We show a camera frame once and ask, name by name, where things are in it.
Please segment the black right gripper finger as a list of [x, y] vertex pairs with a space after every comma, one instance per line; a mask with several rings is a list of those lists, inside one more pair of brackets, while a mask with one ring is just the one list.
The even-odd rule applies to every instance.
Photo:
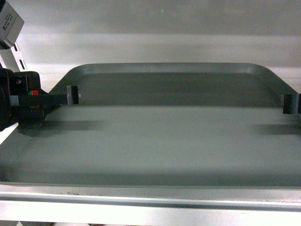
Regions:
[[283, 114], [301, 114], [301, 95], [285, 94], [283, 99]]

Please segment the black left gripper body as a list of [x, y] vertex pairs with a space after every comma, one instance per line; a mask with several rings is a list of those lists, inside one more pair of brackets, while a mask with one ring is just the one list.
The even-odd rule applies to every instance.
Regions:
[[17, 96], [41, 94], [40, 76], [37, 72], [13, 72], [0, 69], [0, 130], [17, 123], [20, 107]]

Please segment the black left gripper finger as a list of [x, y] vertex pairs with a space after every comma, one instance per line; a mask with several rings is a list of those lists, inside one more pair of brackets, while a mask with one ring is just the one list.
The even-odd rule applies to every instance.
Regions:
[[40, 127], [47, 115], [58, 109], [58, 106], [30, 106], [17, 110], [18, 125], [23, 129]]
[[37, 90], [32, 90], [30, 95], [18, 95], [18, 107], [49, 107], [77, 105], [78, 103], [79, 93], [77, 86], [67, 86], [67, 91], [63, 94], [40, 94]]

